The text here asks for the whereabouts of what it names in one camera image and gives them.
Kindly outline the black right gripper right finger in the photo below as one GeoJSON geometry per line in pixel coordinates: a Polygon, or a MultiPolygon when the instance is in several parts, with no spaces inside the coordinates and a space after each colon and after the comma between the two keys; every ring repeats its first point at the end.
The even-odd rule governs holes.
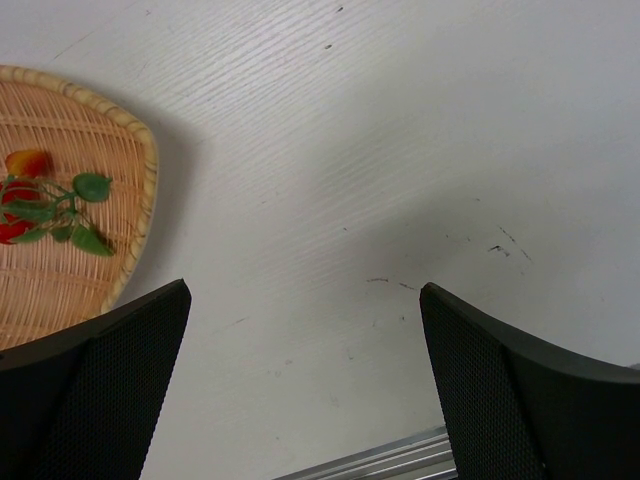
{"type": "Polygon", "coordinates": [[[638,370],[553,345],[433,283],[420,309],[459,478],[638,478],[638,370]]]}

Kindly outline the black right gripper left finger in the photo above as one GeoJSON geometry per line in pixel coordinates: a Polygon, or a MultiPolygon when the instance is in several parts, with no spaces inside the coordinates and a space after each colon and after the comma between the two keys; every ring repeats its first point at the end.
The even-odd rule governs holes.
{"type": "Polygon", "coordinates": [[[139,478],[190,306],[175,280],[2,351],[2,478],[139,478]]]}

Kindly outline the red cherry pair with leaves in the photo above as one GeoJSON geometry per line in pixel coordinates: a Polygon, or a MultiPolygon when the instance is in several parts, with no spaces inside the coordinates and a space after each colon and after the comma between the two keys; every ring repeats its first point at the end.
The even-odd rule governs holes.
{"type": "Polygon", "coordinates": [[[99,257],[114,251],[79,203],[102,203],[111,193],[112,180],[97,173],[76,175],[65,188],[44,179],[8,176],[1,181],[1,242],[34,243],[51,237],[99,257]]]}

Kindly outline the small red orange fruit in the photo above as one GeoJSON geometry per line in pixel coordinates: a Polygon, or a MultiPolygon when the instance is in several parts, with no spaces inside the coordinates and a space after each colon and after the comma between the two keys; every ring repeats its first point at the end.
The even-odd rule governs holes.
{"type": "Polygon", "coordinates": [[[47,152],[33,149],[12,152],[5,159],[9,175],[27,178],[45,175],[50,163],[51,158],[47,152]]]}

